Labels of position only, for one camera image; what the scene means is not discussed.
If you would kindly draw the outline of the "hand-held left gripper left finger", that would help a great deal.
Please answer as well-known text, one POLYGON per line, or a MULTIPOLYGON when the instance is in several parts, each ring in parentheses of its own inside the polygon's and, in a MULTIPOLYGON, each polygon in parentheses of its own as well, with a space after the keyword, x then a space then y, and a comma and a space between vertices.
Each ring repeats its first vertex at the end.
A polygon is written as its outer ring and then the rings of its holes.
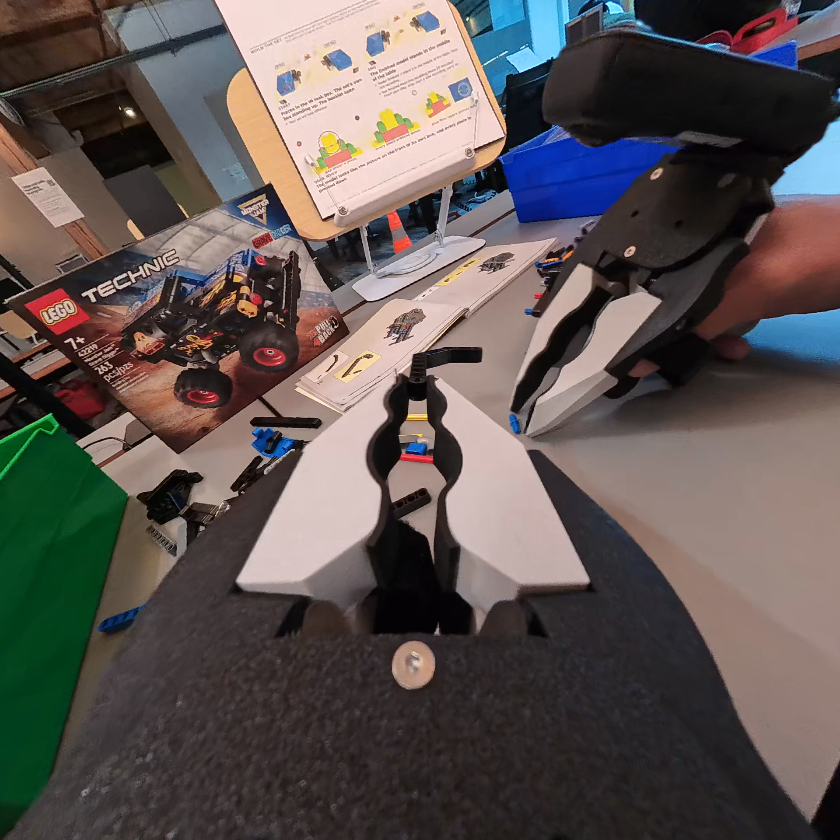
POLYGON ((388 478, 402 450, 404 376, 394 374, 308 445, 238 574, 244 592, 341 608, 397 576, 388 478))

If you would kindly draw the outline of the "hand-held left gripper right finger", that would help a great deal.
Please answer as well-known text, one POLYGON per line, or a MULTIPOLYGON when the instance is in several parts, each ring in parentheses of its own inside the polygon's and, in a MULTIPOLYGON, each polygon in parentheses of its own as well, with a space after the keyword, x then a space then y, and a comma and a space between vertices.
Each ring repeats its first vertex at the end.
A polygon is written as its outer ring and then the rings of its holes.
POLYGON ((469 634, 475 613, 532 595, 583 592, 583 562, 532 456, 473 403, 430 375, 428 422, 437 498, 434 567, 441 595, 438 631, 469 634))

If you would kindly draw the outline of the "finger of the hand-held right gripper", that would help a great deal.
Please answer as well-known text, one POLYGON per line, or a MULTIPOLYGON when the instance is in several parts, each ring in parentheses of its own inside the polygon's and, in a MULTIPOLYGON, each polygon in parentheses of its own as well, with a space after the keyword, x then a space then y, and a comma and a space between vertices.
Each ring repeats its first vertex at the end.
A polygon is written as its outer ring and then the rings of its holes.
POLYGON ((537 319, 511 394, 511 414, 561 415, 604 374, 581 350, 562 364, 583 329, 592 330, 612 294, 596 269, 579 264, 562 287, 552 290, 537 319))
POLYGON ((609 302, 578 355, 560 367, 551 386, 533 402, 523 433, 534 438, 559 427, 614 387, 617 378, 607 366, 661 303, 644 290, 609 302))

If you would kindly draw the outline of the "black angled lego beam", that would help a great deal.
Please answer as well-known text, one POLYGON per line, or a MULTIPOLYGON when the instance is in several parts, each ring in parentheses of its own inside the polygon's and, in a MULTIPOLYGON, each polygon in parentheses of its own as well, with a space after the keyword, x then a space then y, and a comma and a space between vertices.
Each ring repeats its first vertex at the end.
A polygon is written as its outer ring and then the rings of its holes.
POLYGON ((482 362, 483 349, 476 346, 448 346, 413 355, 409 368, 406 393, 410 402, 427 399, 428 373, 447 364, 478 364, 482 362))

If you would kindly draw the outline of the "person's right forearm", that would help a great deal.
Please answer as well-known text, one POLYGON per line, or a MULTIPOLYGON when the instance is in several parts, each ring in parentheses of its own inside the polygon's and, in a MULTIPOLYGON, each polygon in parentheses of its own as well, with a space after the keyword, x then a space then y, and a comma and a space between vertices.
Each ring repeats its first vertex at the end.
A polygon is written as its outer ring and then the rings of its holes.
POLYGON ((801 211, 800 285, 797 314, 839 309, 839 197, 804 203, 801 211))

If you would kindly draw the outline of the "partly built lego chassis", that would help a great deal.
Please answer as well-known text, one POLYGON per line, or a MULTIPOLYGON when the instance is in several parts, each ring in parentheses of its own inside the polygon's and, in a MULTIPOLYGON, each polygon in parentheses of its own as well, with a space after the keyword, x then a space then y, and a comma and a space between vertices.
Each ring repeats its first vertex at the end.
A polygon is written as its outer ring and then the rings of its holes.
POLYGON ((564 280, 565 264, 572 258, 577 246, 592 231, 597 221, 597 218, 587 220, 569 244, 549 251, 545 257, 535 262, 534 266, 541 278, 542 285, 540 290, 534 294, 534 305, 524 309, 524 314, 527 317, 537 318, 540 316, 542 312, 541 299, 564 280))

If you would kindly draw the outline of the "black lego connector pieces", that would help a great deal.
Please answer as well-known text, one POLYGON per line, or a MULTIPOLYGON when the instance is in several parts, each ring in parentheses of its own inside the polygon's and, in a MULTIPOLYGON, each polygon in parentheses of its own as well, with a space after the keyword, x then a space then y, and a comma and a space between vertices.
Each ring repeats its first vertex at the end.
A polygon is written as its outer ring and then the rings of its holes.
POLYGON ((271 471, 281 460, 280 457, 254 457, 246 468, 237 476, 230 486, 230 490, 237 496, 242 495, 248 488, 252 487, 261 477, 271 471))

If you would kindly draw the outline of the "blue lego piece cluster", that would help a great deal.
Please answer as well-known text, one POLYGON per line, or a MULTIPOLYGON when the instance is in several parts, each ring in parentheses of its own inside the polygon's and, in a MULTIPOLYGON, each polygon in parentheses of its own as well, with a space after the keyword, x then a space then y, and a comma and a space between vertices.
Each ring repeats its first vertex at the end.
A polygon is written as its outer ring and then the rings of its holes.
POLYGON ((279 459, 293 450, 301 449, 307 442, 288 437, 278 428, 253 427, 251 446, 263 458, 279 459))

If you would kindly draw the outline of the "monster truck lego box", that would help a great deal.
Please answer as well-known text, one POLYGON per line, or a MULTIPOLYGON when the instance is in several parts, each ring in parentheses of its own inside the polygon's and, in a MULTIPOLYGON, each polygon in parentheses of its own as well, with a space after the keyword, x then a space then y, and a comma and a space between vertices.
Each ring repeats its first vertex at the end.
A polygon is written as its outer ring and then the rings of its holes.
POLYGON ((178 454, 350 333, 272 184, 8 306, 178 454))

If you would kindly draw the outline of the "person's right hand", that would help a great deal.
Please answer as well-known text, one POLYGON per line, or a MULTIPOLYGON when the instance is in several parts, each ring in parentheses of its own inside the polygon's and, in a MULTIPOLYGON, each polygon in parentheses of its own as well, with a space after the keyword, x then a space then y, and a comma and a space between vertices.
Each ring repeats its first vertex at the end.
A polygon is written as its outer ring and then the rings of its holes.
POLYGON ((787 199, 762 222, 752 240, 748 255, 727 278, 723 295, 715 309, 693 333, 710 346, 714 359, 735 362, 749 352, 743 334, 770 312, 794 281, 794 257, 805 220, 812 209, 809 201, 787 199))

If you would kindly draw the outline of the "blue plastic bin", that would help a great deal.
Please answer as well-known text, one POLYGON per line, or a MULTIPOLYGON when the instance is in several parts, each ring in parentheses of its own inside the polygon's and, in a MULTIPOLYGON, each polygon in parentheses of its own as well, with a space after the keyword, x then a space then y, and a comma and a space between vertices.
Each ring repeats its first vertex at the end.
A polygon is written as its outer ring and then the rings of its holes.
POLYGON ((583 146, 559 127, 500 157, 508 190, 522 224, 601 215, 672 143, 620 140, 583 146))

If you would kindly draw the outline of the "red container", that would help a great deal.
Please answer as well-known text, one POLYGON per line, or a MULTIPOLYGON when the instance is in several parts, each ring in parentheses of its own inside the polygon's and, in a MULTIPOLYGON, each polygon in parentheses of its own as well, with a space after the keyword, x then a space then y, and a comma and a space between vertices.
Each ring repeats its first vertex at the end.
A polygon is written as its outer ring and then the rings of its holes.
POLYGON ((102 414, 108 405, 107 399, 99 389, 81 378, 60 384, 56 398, 85 422, 102 414))

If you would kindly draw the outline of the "printed instruction sheet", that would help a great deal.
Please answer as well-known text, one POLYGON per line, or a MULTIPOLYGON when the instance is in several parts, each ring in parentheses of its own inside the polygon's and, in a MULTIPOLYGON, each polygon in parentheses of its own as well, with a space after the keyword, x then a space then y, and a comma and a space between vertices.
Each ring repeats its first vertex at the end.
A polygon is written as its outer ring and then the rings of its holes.
POLYGON ((450 2, 216 2, 322 219, 467 172, 505 138, 450 2))

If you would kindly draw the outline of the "wooden document stand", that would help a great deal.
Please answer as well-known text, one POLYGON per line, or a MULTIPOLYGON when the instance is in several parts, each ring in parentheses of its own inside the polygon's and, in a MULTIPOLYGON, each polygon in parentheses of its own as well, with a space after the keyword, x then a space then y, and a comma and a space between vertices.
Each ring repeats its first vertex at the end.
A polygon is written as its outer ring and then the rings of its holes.
MULTIPOLYGON (((455 6, 452 3, 450 4, 459 15, 455 6)), ((461 29, 469 37, 466 25, 460 15, 459 17, 461 29)), ((470 38, 469 41, 474 61, 478 68, 483 70, 470 38)), ((483 70, 483 72, 486 77, 486 89, 495 98, 485 71, 483 70)), ((448 205, 454 184, 465 179, 468 175, 487 168, 499 157, 505 144, 508 132, 497 101, 496 105, 497 112, 505 126, 505 138, 476 152, 472 161, 468 164, 468 170, 462 172, 461 177, 455 178, 452 172, 437 175, 432 179, 429 187, 409 190, 408 196, 391 196, 385 199, 382 204, 376 204, 373 209, 363 210, 360 218, 357 218, 353 223, 349 223, 347 219, 335 220, 334 217, 322 219, 318 214, 317 208, 314 206, 308 190, 246 67, 234 77, 227 91, 227 108, 248 154, 263 180, 276 188, 277 194, 299 234, 307 240, 322 242, 332 240, 353 229, 360 231, 369 269, 366 275, 355 281, 353 289, 357 295, 366 301, 378 301, 393 296, 435 272, 446 269, 453 264, 458 264, 484 247, 485 241, 481 238, 446 235, 446 226, 448 205), (437 225, 429 243, 422 247, 410 249, 403 255, 397 255, 392 261, 381 266, 375 266, 367 241, 366 228, 369 224, 377 218, 384 217, 391 211, 407 206, 426 195, 435 193, 437 190, 441 190, 442 197, 437 225)))

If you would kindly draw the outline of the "white wall notice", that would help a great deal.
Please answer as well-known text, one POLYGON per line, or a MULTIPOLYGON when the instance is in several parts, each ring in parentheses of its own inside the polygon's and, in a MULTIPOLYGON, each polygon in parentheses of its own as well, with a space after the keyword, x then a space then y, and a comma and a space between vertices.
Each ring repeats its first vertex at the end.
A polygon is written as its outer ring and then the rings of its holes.
POLYGON ((53 228, 84 219, 79 206, 45 167, 14 175, 11 180, 53 228))

